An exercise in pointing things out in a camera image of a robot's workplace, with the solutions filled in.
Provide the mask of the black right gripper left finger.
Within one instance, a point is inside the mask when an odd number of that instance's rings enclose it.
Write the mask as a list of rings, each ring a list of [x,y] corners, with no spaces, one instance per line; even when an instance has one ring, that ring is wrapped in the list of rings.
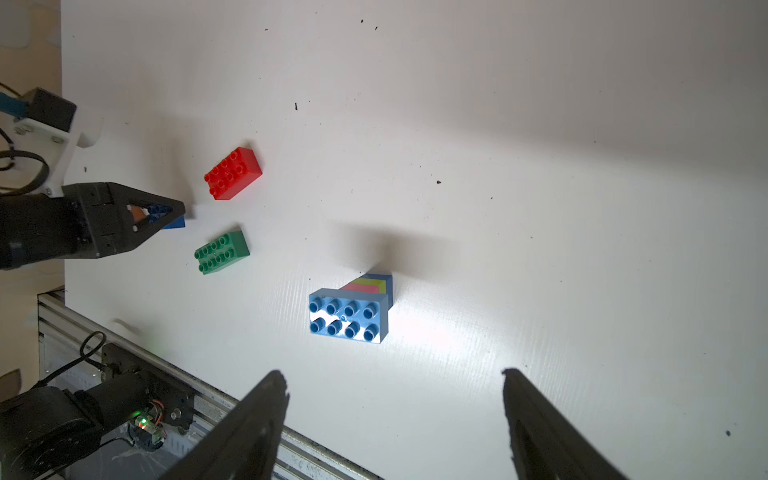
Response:
[[[289,403],[281,372],[269,372],[164,479],[270,479]]]

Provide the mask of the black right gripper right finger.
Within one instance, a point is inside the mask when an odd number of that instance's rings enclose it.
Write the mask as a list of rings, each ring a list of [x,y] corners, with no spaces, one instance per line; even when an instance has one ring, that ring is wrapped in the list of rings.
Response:
[[[503,398],[512,461],[520,479],[623,479],[518,369],[507,369]]]

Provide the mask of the pink lego brick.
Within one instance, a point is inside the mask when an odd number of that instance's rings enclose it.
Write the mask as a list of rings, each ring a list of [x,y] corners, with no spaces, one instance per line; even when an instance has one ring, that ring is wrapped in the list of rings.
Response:
[[[349,283],[341,288],[342,291],[372,293],[372,294],[385,294],[386,287],[379,285],[368,285],[360,283]]]

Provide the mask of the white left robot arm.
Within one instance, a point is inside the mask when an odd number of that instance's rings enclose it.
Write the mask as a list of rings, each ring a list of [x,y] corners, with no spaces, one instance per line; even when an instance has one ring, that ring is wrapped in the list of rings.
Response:
[[[112,182],[1,199],[1,268],[52,259],[100,259],[138,248],[184,216],[183,202]]]

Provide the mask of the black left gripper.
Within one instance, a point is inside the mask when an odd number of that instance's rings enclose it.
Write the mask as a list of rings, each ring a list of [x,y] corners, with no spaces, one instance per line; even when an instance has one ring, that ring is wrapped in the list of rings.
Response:
[[[183,202],[114,182],[77,183],[63,187],[74,215],[74,251],[66,259],[99,259],[135,250],[183,218]],[[163,206],[168,212],[140,221],[131,207]]]

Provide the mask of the dark green lego brick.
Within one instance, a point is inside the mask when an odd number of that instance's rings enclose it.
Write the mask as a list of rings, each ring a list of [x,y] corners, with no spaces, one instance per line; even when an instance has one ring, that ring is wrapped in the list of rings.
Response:
[[[245,236],[240,230],[225,233],[194,252],[198,271],[203,275],[221,271],[249,255]]]

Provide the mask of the light blue lego brick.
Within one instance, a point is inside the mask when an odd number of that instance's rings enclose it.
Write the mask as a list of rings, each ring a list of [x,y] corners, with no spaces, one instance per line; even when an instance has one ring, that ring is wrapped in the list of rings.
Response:
[[[389,333],[390,296],[319,289],[308,297],[309,331],[341,340],[381,344]]]

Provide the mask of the lime green lego brick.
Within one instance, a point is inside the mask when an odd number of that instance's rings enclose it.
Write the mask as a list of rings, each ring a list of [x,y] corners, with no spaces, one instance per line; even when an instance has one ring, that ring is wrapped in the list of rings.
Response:
[[[365,279],[365,278],[363,278],[363,276],[353,280],[350,283],[360,283],[360,284],[379,285],[379,286],[381,286],[381,284],[378,281],[370,280],[370,279]]]

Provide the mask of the red lego brick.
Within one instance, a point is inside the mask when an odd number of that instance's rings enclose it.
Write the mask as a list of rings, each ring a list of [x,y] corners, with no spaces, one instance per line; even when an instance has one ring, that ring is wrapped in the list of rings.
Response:
[[[262,174],[254,151],[238,147],[206,173],[204,181],[215,200],[226,201],[233,199]]]

